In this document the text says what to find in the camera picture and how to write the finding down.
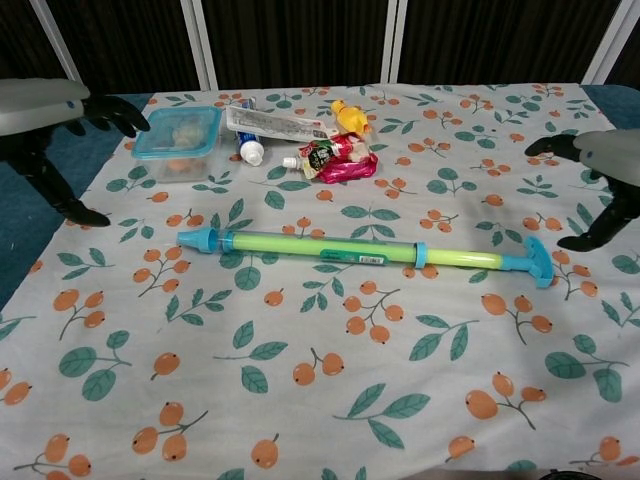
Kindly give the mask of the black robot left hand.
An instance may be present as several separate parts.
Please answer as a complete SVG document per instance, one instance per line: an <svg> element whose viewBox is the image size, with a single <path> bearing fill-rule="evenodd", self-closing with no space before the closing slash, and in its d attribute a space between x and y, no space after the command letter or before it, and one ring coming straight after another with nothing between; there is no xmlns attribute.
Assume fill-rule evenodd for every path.
<svg viewBox="0 0 640 480"><path fill-rule="evenodd" d="M19 127L16 113L10 115L10 123L0 121L0 162L8 163L24 177L65 219L78 225L106 227L109 218L87 208L47 157L53 131L63 126L72 134L83 136L86 131L81 121L85 119L99 130L107 131L114 126L123 135L134 138L139 131L149 131L150 125L137 108L117 96L90 96L66 101L61 106L63 110L43 126Z"/></svg>

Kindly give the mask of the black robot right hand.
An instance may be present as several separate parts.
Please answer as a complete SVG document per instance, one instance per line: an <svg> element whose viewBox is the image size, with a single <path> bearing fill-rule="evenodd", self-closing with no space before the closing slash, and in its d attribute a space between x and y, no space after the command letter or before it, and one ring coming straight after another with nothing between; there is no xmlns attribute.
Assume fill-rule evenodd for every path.
<svg viewBox="0 0 640 480"><path fill-rule="evenodd" d="M542 153L552 153L557 157L582 164L579 161L580 151L573 145L577 136L558 134L542 137L530 144L525 149L525 154L538 156ZM557 242L559 247L574 252L590 252L606 245L631 221L640 217L640 187L589 169L593 178L602 177L606 180L612 200L593 221L587 232L564 237Z"/></svg>

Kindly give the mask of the blue green water pump toy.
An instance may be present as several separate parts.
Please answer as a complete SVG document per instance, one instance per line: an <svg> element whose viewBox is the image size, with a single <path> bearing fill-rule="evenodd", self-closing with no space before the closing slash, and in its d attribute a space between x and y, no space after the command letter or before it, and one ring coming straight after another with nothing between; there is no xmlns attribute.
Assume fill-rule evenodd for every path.
<svg viewBox="0 0 640 480"><path fill-rule="evenodd" d="M274 253L315 257L337 263L383 266L390 263L421 269L428 264L524 272L538 288L547 288L554 277L551 255L534 237L524 241L522 256L432 248L424 242L374 242L357 239L295 237L202 228L177 234L176 243L206 254L235 252Z"/></svg>

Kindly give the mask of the clear container with blue lid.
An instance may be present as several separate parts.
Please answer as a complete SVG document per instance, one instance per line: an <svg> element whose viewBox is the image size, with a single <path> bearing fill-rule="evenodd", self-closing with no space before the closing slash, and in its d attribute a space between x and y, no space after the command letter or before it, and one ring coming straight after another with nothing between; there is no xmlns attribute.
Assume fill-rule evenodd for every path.
<svg viewBox="0 0 640 480"><path fill-rule="evenodd" d="M153 111L132 156L159 183L204 180L211 171L222 111L209 106Z"/></svg>

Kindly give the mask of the white blue toothpaste tube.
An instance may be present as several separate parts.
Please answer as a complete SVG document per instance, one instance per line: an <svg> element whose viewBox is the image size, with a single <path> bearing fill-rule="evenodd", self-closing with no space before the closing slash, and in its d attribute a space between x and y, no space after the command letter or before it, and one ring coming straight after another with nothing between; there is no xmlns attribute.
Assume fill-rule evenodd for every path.
<svg viewBox="0 0 640 480"><path fill-rule="evenodd" d="M233 125L235 126L236 137L239 145L241 158L251 166L260 166L263 162L264 147L259 137L252 133L241 130L242 117L239 113L233 114Z"/></svg>

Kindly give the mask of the black round robot part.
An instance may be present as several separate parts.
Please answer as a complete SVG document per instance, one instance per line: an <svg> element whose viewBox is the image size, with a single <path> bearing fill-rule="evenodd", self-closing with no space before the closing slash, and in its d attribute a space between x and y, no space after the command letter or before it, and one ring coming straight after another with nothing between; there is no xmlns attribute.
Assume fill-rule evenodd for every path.
<svg viewBox="0 0 640 480"><path fill-rule="evenodd" d="M585 473L582 471L573 470L557 470L552 469L548 474L541 477L539 480L602 480L600 477Z"/></svg>

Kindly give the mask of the pink snack packet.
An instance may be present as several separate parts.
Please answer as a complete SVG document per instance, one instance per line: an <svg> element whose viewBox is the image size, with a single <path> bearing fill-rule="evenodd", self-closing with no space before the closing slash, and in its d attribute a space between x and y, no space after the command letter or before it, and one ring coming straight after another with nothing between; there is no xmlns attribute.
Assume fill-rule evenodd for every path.
<svg viewBox="0 0 640 480"><path fill-rule="evenodd" d="M330 138L331 155L319 171L317 178L326 184L344 183L373 176L378 157L370 150L363 137L345 133Z"/></svg>

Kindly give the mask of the spouted drink pouch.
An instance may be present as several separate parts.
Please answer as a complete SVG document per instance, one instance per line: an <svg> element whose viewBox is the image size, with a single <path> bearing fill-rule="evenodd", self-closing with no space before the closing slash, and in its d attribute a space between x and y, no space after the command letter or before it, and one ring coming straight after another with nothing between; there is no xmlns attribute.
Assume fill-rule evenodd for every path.
<svg viewBox="0 0 640 480"><path fill-rule="evenodd" d="M315 140L299 149L294 157L282 159L286 169L301 171L307 180L315 179L338 158L338 143L332 140Z"/></svg>

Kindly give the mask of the yellow duck toy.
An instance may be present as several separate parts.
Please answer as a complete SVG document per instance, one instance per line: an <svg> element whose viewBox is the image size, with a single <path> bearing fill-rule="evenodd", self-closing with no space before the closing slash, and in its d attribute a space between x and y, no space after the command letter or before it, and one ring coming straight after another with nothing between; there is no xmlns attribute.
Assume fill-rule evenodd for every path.
<svg viewBox="0 0 640 480"><path fill-rule="evenodd" d="M373 132L367 115L357 106L349 106L343 100L334 100L331 111L335 115L338 130L342 133L368 135Z"/></svg>

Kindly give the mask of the fruit and leaf print tablecloth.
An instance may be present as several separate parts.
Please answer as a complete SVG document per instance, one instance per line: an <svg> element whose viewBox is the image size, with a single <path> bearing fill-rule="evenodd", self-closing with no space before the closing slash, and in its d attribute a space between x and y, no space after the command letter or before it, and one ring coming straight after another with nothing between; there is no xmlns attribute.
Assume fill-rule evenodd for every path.
<svg viewBox="0 0 640 480"><path fill-rule="evenodd" d="M562 83L158 93L373 124L376 174L327 185L224 135L204 180L159 183L123 140L0 309L0 480L640 480L640 219L557 245L612 196L539 136L613 123ZM515 271L206 254L202 228L424 242L522 256Z"/></svg>

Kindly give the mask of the white slanted frame post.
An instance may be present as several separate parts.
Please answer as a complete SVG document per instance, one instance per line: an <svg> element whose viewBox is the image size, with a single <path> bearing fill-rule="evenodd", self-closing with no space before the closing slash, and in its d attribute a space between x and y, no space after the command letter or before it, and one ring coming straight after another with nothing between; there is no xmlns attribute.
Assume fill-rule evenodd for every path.
<svg viewBox="0 0 640 480"><path fill-rule="evenodd" d="M639 20L640 0L620 0L580 81L581 84L605 84Z"/></svg>
<svg viewBox="0 0 640 480"><path fill-rule="evenodd" d="M29 0L29 2L67 78L82 83L80 72L48 6L47 0Z"/></svg>

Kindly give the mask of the white upright frame post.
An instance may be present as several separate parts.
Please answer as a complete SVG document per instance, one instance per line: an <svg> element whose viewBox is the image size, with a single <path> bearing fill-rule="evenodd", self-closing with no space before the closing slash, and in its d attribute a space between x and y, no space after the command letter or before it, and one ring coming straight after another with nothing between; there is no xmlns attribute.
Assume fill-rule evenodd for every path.
<svg viewBox="0 0 640 480"><path fill-rule="evenodd" d="M408 0L387 0L380 84L398 82Z"/></svg>
<svg viewBox="0 0 640 480"><path fill-rule="evenodd" d="M201 91L216 91L218 81L204 15L203 0L180 0Z"/></svg>

